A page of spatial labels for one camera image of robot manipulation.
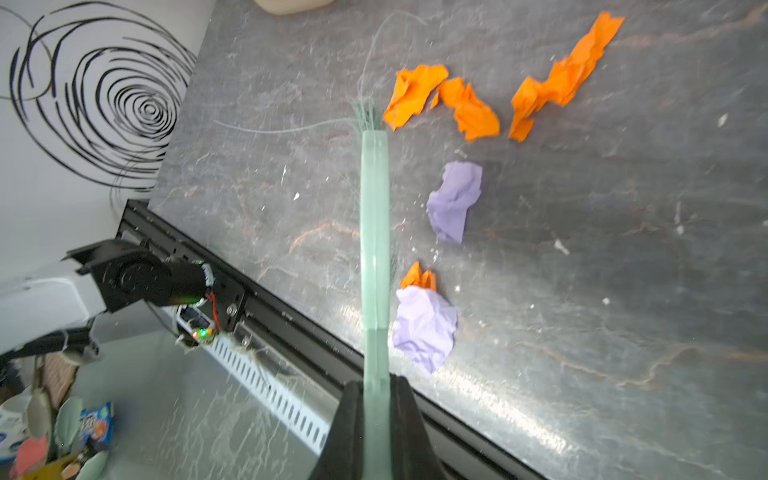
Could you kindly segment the green hand brush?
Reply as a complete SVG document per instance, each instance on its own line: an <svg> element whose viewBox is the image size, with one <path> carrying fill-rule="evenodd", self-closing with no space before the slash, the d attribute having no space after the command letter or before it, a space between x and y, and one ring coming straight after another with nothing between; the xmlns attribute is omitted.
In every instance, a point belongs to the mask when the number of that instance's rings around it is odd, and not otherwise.
<svg viewBox="0 0 768 480"><path fill-rule="evenodd" d="M378 107L360 101L354 111L360 137L359 240L365 340L362 477L391 479L389 141Z"/></svg>

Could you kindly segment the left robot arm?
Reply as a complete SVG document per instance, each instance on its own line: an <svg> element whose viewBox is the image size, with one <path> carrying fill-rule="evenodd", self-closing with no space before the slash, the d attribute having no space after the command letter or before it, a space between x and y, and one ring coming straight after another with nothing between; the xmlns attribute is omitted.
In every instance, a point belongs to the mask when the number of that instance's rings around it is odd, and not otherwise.
<svg viewBox="0 0 768 480"><path fill-rule="evenodd" d="M1 363L62 353L95 360L94 320L137 302L200 305L213 292L210 264L163 259L145 246L111 239L71 250L60 261L1 283Z"/></svg>

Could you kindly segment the orange paper scrap under right arm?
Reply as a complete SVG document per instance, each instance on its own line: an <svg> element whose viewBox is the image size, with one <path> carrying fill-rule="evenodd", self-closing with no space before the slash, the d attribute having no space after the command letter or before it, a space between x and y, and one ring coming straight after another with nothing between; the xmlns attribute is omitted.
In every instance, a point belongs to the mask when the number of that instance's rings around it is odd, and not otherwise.
<svg viewBox="0 0 768 480"><path fill-rule="evenodd" d="M401 289L414 286L421 289L437 291L437 276L431 270L423 270L420 262L415 261L405 276L401 279L399 285Z"/></svg>

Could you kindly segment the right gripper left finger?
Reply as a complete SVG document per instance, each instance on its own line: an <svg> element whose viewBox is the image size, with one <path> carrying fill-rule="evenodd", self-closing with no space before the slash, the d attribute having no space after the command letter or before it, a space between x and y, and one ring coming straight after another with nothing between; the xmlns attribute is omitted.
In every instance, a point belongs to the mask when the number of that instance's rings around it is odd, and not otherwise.
<svg viewBox="0 0 768 480"><path fill-rule="evenodd" d="M360 480L363 473L363 383L349 382L310 480Z"/></svg>

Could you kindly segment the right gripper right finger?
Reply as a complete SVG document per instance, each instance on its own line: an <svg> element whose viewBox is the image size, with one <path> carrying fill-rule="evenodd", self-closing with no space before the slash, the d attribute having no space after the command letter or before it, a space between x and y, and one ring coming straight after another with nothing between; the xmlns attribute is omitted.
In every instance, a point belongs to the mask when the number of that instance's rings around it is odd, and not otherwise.
<svg viewBox="0 0 768 480"><path fill-rule="evenodd" d="M390 376L392 475L395 480L445 480L414 392L403 376Z"/></svg>

